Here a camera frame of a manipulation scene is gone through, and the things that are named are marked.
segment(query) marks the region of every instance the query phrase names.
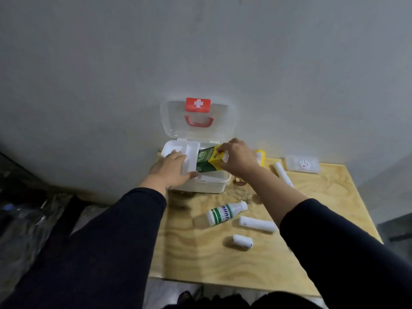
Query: transparent lid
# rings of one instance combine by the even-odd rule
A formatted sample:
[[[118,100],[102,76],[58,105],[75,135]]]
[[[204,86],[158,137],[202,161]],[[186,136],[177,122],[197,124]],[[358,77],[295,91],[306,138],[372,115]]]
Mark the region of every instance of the transparent lid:
[[[233,105],[212,100],[209,112],[186,109],[185,100],[165,101],[160,105],[163,128],[171,138],[219,143],[233,138],[236,127],[236,109]]]

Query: wooden table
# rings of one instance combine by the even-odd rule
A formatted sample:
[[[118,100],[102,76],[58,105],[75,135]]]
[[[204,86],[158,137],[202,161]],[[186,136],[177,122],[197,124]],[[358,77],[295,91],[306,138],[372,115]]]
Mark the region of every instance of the wooden table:
[[[275,161],[280,159],[265,161],[265,167],[274,173],[271,165]],[[344,165],[321,163],[318,175],[287,173],[296,189],[381,241]],[[169,192],[149,276],[319,296],[279,232],[268,234],[241,227],[237,218],[206,227],[206,211],[240,200],[249,206],[242,215],[271,220],[250,185],[236,186],[232,180],[221,194]],[[234,233],[253,238],[253,248],[244,251],[231,245]]]

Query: white plastic box base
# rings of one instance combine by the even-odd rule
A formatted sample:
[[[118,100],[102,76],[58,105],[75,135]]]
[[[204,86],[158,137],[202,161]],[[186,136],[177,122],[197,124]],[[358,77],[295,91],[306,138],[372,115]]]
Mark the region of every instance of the white plastic box base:
[[[162,156],[167,156],[172,150],[181,151],[183,154],[187,155],[182,166],[182,174],[186,174],[190,171],[196,171],[199,150],[214,145],[217,144],[210,142],[171,140],[164,145]],[[198,177],[191,179],[180,187],[174,189],[186,192],[222,193],[230,178],[230,173],[223,170],[203,172]]]

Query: long-sleeve black shirt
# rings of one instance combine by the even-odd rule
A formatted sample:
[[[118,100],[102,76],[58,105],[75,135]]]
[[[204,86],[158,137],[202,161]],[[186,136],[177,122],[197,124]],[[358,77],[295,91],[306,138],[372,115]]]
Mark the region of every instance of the long-sleeve black shirt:
[[[131,190],[30,270],[0,309],[140,308],[165,207],[159,192]],[[412,307],[411,266],[318,201],[297,205],[280,232],[330,309]]]

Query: wall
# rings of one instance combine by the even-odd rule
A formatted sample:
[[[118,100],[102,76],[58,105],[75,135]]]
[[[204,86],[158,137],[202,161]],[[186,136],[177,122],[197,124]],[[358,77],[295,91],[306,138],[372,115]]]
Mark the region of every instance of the wall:
[[[412,213],[411,175],[412,154],[358,187],[375,224]]]
[[[225,98],[269,156],[412,152],[412,0],[0,0],[0,150],[112,202],[167,140],[159,103]]]

